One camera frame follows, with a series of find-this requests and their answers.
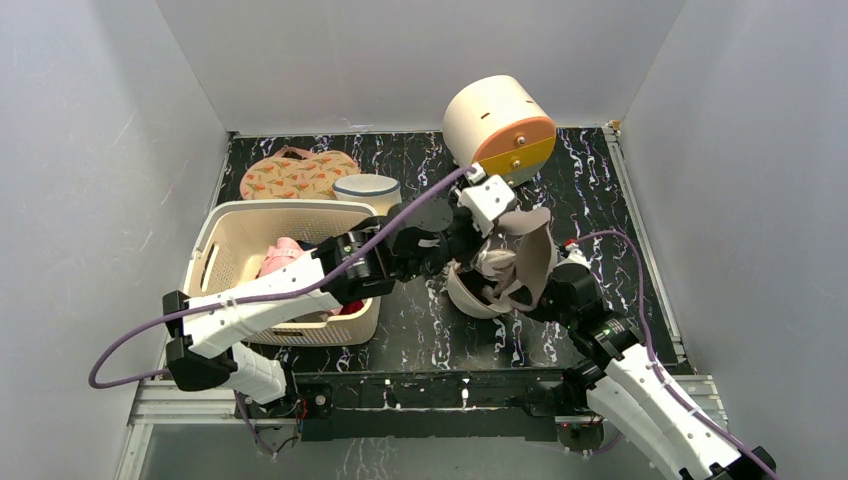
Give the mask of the beige mauve bra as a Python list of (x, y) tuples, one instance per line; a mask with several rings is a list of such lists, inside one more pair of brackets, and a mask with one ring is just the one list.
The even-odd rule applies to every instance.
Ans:
[(481, 290), (491, 309), (528, 312), (538, 306), (557, 260), (550, 223), (546, 207), (507, 212), (498, 219), (495, 231), (520, 242), (515, 251), (485, 246), (474, 260), (474, 270), (495, 283)]

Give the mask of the beige-trimmed white mesh laundry bag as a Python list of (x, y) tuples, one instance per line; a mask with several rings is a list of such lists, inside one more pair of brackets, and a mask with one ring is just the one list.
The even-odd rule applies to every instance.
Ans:
[(473, 267), (451, 262), (446, 285), (453, 305), (472, 318), (492, 319), (516, 310), (509, 297), (519, 287), (512, 260), (484, 262)]

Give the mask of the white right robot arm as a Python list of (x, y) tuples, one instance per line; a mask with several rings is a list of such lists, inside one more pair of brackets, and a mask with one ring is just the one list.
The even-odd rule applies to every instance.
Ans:
[(565, 405), (610, 421), (665, 478), (774, 478), (774, 458), (745, 449), (704, 413), (650, 356), (639, 327), (606, 307), (587, 267), (557, 265), (530, 316), (565, 326), (585, 358), (565, 373)]

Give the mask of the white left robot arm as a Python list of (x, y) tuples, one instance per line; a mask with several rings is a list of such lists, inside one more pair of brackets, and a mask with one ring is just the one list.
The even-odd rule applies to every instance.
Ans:
[(166, 367), (182, 391), (229, 388), (286, 416), (299, 400), (290, 369), (257, 354), (245, 339), (292, 319), (387, 295), (397, 281), (468, 260), (499, 215), (469, 197), (455, 206), (420, 198), (393, 207), (389, 216), (363, 219), (266, 276), (186, 298), (168, 321), (173, 338)]

